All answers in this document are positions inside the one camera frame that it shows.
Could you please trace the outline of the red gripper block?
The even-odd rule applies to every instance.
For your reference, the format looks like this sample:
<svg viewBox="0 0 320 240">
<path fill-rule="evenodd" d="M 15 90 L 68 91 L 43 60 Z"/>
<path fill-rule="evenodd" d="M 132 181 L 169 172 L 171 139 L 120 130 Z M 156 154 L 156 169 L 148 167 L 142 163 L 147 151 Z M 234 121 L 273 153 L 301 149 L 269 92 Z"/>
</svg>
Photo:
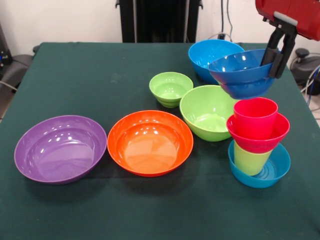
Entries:
<svg viewBox="0 0 320 240">
<path fill-rule="evenodd" d="M 295 26 L 285 33 L 276 27 L 267 43 L 261 66 L 272 63 L 271 78 L 279 79 L 296 43 L 297 33 L 307 39 L 320 40 L 320 2 L 318 0 L 256 0 L 256 10 L 271 22 L 277 20 Z"/>
</svg>

